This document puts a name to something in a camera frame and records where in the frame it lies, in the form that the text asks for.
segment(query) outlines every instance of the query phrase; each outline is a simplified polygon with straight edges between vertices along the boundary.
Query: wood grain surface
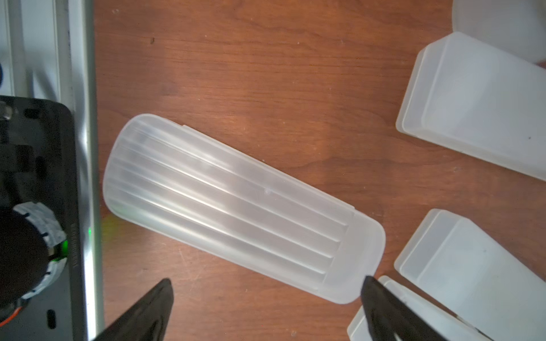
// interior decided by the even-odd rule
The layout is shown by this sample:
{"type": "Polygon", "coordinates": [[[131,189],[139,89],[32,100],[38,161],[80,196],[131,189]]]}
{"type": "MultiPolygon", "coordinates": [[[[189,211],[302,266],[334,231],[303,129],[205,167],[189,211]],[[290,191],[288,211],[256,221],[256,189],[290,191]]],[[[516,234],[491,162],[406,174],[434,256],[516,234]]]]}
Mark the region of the wood grain surface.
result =
{"type": "MultiPolygon", "coordinates": [[[[546,183],[396,131],[416,55],[449,0],[95,0],[100,170],[148,112],[187,124],[380,222],[376,275],[426,213],[471,218],[546,277],[546,183]]],[[[102,207],[106,323],[163,277],[166,340],[348,340],[328,302],[122,221],[102,207]]]]}

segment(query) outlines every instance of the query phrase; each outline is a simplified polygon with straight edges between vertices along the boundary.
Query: plastic bin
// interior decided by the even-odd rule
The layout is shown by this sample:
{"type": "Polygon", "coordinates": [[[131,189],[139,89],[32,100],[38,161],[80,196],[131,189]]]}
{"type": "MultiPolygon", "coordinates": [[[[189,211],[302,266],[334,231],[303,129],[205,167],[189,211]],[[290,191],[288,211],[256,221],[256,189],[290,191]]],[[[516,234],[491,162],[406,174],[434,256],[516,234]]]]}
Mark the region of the plastic bin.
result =
{"type": "Polygon", "coordinates": [[[399,131],[546,180],[546,70],[459,32],[423,49],[399,131]]]}
{"type": "Polygon", "coordinates": [[[453,31],[531,63],[546,59],[545,0],[454,0],[453,31]]]}
{"type": "Polygon", "coordinates": [[[544,340],[546,283],[467,218],[431,210],[394,267],[495,341],[544,340]]]}

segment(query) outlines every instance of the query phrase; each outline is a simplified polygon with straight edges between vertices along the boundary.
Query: green led light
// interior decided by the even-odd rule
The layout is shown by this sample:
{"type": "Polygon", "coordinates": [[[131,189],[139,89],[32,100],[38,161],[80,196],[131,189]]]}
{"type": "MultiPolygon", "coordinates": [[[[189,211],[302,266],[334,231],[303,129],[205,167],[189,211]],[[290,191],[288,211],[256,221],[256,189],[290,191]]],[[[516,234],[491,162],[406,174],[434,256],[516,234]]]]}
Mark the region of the green led light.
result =
{"type": "Polygon", "coordinates": [[[62,257],[68,257],[68,241],[61,244],[61,255],[62,257]]]}

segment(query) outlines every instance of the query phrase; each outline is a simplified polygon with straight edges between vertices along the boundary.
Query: white plastic container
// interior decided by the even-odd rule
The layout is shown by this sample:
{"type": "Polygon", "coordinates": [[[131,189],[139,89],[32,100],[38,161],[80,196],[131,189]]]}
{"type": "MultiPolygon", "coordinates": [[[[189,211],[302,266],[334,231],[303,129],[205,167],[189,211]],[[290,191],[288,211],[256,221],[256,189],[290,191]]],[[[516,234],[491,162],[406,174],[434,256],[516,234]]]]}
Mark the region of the white plastic container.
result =
{"type": "Polygon", "coordinates": [[[452,33],[419,53],[396,127],[546,180],[546,70],[452,33]]]}
{"type": "Polygon", "coordinates": [[[531,63],[546,59],[544,0],[454,0],[453,31],[531,63]]]}
{"type": "MultiPolygon", "coordinates": [[[[389,277],[381,276],[379,282],[448,341],[489,341],[474,328],[470,328],[389,277]]],[[[351,341],[371,340],[362,307],[347,328],[347,333],[351,341]]]]}
{"type": "Polygon", "coordinates": [[[545,339],[546,283],[467,218],[431,210],[394,267],[495,341],[545,339]]]}
{"type": "Polygon", "coordinates": [[[385,247],[353,206],[154,115],[120,132],[103,194],[125,220],[335,303],[360,296],[385,247]]]}

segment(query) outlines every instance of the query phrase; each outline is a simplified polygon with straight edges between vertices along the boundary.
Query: red wire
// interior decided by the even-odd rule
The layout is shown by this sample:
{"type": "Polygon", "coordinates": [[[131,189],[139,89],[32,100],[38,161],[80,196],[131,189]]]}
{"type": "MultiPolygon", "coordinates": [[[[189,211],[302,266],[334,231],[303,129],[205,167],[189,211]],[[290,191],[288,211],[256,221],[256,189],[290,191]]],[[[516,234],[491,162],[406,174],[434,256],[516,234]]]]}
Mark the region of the red wire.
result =
{"type": "Polygon", "coordinates": [[[0,327],[5,326],[6,324],[8,324],[9,321],[13,320],[17,316],[17,314],[21,311],[21,309],[22,307],[18,307],[17,309],[15,309],[15,311],[10,317],[0,322],[0,327]]]}

